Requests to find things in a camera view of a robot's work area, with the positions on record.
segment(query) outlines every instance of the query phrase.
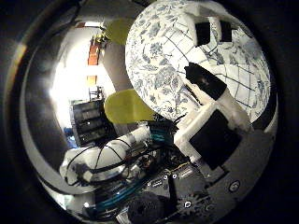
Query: black gear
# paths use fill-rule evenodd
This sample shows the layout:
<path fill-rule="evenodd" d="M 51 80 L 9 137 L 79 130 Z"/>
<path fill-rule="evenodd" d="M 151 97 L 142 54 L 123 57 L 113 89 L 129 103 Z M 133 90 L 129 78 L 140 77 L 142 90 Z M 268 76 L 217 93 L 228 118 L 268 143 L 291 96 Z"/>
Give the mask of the black gear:
<path fill-rule="evenodd" d="M 177 210 L 181 217 L 197 216 L 207 219 L 212 216 L 213 205 L 208 196 L 202 197 L 199 194 L 187 194 L 178 199 Z"/>

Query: cable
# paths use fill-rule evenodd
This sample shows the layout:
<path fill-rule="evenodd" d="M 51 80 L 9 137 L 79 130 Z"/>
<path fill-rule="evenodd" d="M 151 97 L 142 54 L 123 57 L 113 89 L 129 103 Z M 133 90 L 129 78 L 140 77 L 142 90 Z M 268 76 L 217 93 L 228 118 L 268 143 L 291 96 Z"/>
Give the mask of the cable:
<path fill-rule="evenodd" d="M 123 142 L 125 145 L 127 145 L 127 146 L 129 147 L 129 149 L 131 148 L 130 145 L 129 145 L 126 141 L 123 141 L 123 140 L 120 139 L 120 138 L 116 138 L 116 139 L 114 139 L 114 140 L 119 140 L 119 141 Z"/>
<path fill-rule="evenodd" d="M 96 168 L 96 166 L 97 166 L 97 163 L 99 162 L 100 156 L 101 156 L 101 154 L 102 154 L 102 151 L 103 151 L 103 147 L 101 148 L 101 150 L 100 150 L 100 152 L 99 152 L 99 154 L 98 154 L 98 156 L 97 156 L 96 163 L 95 163 L 95 165 L 94 165 L 94 168 L 93 168 L 93 169 L 95 169 L 95 168 Z"/>
<path fill-rule="evenodd" d="M 122 157 L 119 155 L 119 153 L 117 153 L 115 150 L 114 150 L 114 148 L 113 147 L 110 147 L 110 146 L 107 146 L 107 145 L 105 145 L 104 147 L 108 147 L 108 148 L 110 148 L 117 156 L 118 156 L 118 158 L 121 160 L 121 161 L 123 161 L 123 159 L 122 159 Z"/>
<path fill-rule="evenodd" d="M 72 160 L 70 160 L 70 162 L 67 164 L 67 166 L 66 166 L 66 172 L 65 172 L 65 178 L 67 179 L 67 173 L 68 173 L 68 170 L 69 170 L 69 167 L 70 167 L 70 165 L 72 164 L 72 162 L 79 156 L 79 155 L 81 155 L 82 153 L 84 153 L 86 150 L 88 150 L 88 149 L 90 149 L 90 148 L 92 148 L 92 147 L 87 147 L 87 148 L 85 148 L 85 149 L 83 149 L 81 152 L 79 152 L 75 157 L 73 157 L 73 159 Z"/>

